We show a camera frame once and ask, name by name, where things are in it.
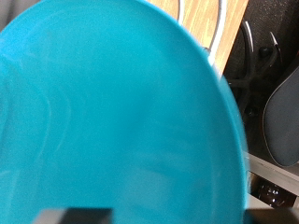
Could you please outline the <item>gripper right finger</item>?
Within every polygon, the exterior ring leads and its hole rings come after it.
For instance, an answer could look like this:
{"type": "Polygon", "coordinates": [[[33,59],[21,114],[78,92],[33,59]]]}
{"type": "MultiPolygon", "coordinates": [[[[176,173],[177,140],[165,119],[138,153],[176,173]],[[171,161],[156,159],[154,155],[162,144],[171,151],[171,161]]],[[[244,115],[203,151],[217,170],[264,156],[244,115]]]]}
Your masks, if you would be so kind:
{"type": "Polygon", "coordinates": [[[299,209],[247,209],[243,224],[299,224],[299,209]]]}

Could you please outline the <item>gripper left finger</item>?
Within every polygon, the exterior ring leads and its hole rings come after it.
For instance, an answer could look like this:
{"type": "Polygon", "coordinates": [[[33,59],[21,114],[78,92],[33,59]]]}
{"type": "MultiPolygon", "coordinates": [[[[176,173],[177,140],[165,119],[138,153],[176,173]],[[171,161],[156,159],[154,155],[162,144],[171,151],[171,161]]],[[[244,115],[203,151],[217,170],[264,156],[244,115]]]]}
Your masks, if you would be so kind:
{"type": "Polygon", "coordinates": [[[110,208],[45,209],[33,224],[112,224],[110,208]]]}

